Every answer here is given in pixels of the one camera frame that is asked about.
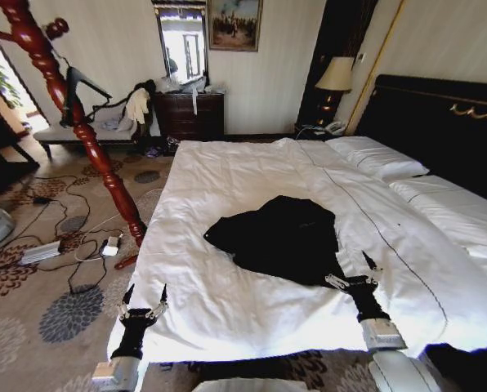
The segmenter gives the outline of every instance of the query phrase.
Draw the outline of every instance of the carved wooden post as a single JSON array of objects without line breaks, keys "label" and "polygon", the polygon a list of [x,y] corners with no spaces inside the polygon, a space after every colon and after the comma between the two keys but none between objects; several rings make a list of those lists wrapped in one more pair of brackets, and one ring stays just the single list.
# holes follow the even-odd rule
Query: carved wooden post
[{"label": "carved wooden post", "polygon": [[[59,71],[58,61],[51,53],[51,43],[43,35],[42,30],[31,15],[29,1],[0,0],[0,7],[11,24],[11,36],[4,39],[16,42],[29,53],[31,62],[46,79],[49,95],[56,107],[62,111],[67,85]],[[48,33],[50,36],[59,37],[64,30],[67,31],[66,28],[67,23],[56,20],[56,26],[52,26]],[[136,204],[126,190],[122,179],[113,172],[109,156],[96,141],[95,131],[84,122],[84,111],[79,101],[74,104],[74,122],[78,124],[74,127],[75,135],[83,142],[89,160],[102,175],[104,185],[111,193],[116,208],[129,224],[131,234],[135,238],[136,244],[140,246],[146,227],[141,221]]]}]

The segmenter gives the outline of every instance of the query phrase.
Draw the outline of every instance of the beige wall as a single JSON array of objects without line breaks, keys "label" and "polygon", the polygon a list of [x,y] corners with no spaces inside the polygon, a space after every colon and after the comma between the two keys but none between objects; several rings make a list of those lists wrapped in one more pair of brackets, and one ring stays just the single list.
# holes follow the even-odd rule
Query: beige wall
[{"label": "beige wall", "polygon": [[[382,26],[388,29],[397,3],[397,0],[378,2],[360,49],[367,53],[368,60],[373,61],[378,53],[385,36],[380,29]],[[379,26],[374,27],[376,20]],[[342,121],[351,116],[370,65],[368,61],[355,65],[353,92],[344,96],[337,112]],[[351,119],[351,129],[360,119],[372,82],[379,74],[487,82],[487,0],[404,0],[368,93]]]},{"label": "beige wall", "polygon": [[[163,54],[150,0],[34,0],[31,11],[39,25],[57,16],[67,20],[69,32],[53,42],[72,66],[103,87],[114,101],[122,99],[137,82],[165,76]],[[0,29],[9,24],[0,10]],[[0,40],[5,52],[35,97],[50,123],[60,112],[47,94],[42,75],[15,43]],[[103,98],[78,88],[87,109]]]},{"label": "beige wall", "polygon": [[[209,51],[211,80],[227,88],[226,133],[292,131],[324,4],[265,0],[258,53]],[[39,25],[57,16],[67,20],[70,31],[55,40],[54,47],[116,100],[137,82],[165,75],[150,0],[34,0],[31,10]],[[1,12],[0,29],[9,30]],[[42,75],[25,52],[14,43],[1,44],[48,121],[60,121]],[[78,94],[87,108],[101,102],[85,87]]]},{"label": "beige wall", "polygon": [[227,87],[226,133],[293,131],[325,0],[265,0],[258,52],[209,51]]}]

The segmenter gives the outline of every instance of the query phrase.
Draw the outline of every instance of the framed painting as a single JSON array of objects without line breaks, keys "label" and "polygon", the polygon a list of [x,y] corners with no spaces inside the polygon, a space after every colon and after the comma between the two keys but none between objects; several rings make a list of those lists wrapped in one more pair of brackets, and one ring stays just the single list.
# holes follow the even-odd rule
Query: framed painting
[{"label": "framed painting", "polygon": [[209,48],[258,51],[263,0],[208,0]]}]

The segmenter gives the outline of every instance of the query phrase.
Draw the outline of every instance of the dark headboard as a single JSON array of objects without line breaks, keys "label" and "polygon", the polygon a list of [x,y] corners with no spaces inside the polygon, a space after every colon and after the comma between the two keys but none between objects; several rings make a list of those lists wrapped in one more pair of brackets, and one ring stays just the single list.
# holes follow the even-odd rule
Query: dark headboard
[{"label": "dark headboard", "polygon": [[356,129],[487,198],[487,84],[379,75]]}]

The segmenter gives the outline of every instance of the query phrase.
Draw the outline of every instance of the mirror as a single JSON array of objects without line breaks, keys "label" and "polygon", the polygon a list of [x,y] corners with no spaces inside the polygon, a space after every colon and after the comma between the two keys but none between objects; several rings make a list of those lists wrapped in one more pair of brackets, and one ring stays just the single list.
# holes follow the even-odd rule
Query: mirror
[{"label": "mirror", "polygon": [[156,3],[154,10],[168,76],[186,84],[207,75],[205,3]]}]

